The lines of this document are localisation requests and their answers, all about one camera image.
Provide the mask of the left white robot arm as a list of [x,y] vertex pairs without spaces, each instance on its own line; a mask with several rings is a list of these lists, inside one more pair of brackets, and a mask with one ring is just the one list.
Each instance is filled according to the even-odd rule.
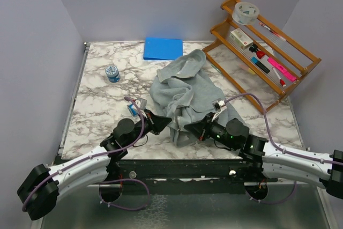
[[32,221],[47,215],[63,197],[95,183],[113,183],[127,149],[147,133],[158,135],[172,121],[146,109],[140,121],[121,119],[113,132],[99,146],[78,158],[60,165],[35,166],[17,190],[22,210]]

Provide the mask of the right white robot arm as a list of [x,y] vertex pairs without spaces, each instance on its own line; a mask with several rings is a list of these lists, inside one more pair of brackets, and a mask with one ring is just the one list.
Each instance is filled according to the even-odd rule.
[[342,152],[316,153],[286,147],[255,136],[238,119],[220,125],[209,113],[202,120],[185,125],[200,141],[212,138],[239,157],[253,163],[246,168],[251,181],[282,178],[313,184],[336,198],[342,198]]

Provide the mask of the grey zip jacket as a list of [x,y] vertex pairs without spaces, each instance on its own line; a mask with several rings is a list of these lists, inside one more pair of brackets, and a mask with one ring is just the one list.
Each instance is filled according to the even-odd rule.
[[157,70],[150,87],[157,113],[172,119],[168,127],[171,141],[177,147],[196,141],[195,136],[184,129],[185,125],[202,120],[215,111],[214,101],[226,99],[204,71],[205,63],[205,53],[193,50]]

